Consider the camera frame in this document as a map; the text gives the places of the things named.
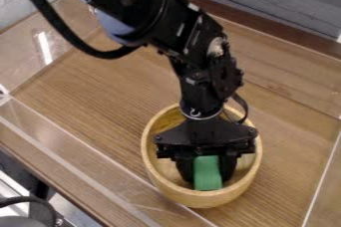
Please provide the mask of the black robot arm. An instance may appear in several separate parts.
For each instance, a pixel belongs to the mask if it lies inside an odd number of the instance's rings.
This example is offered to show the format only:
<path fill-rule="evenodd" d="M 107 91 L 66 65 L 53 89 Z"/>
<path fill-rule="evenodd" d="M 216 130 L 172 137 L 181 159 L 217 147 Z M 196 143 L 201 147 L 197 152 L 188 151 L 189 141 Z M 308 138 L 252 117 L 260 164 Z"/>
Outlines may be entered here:
<path fill-rule="evenodd" d="M 182 179 L 197 190 L 217 189 L 236 171 L 237 160 L 256 152 L 257 129 L 225 111 L 244 71 L 230 55 L 222 26 L 188 0 L 83 0 L 98 11 L 109 36 L 122 44 L 115 58 L 151 45 L 169 57 L 181 89 L 184 121 L 154 136 L 157 157 L 176 162 Z"/>

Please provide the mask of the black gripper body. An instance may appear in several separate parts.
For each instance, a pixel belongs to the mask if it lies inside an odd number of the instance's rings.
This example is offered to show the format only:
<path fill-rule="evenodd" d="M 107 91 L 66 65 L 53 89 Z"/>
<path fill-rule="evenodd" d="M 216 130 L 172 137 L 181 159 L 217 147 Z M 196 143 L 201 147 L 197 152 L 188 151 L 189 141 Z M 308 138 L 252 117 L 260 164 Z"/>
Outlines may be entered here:
<path fill-rule="evenodd" d="M 155 134 L 157 156 L 172 160 L 184 156 L 241 157 L 256 152 L 257 137 L 254 127 L 236 124 L 222 117 L 204 121 L 188 119 Z"/>

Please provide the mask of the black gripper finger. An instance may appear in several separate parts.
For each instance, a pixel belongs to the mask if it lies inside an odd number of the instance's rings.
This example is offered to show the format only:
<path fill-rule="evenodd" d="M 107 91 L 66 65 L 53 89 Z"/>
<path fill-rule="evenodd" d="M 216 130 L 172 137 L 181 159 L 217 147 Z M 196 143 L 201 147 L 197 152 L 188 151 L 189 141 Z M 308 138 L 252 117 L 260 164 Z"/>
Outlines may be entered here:
<path fill-rule="evenodd" d="M 178 157 L 176 159 L 176 167 L 181 178 L 193 183 L 193 158 L 192 157 Z"/>
<path fill-rule="evenodd" d="M 221 179 L 224 182 L 226 182 L 230 180 L 236 170 L 237 157 L 225 155 L 225 156 L 221 156 L 218 160 L 220 160 Z"/>

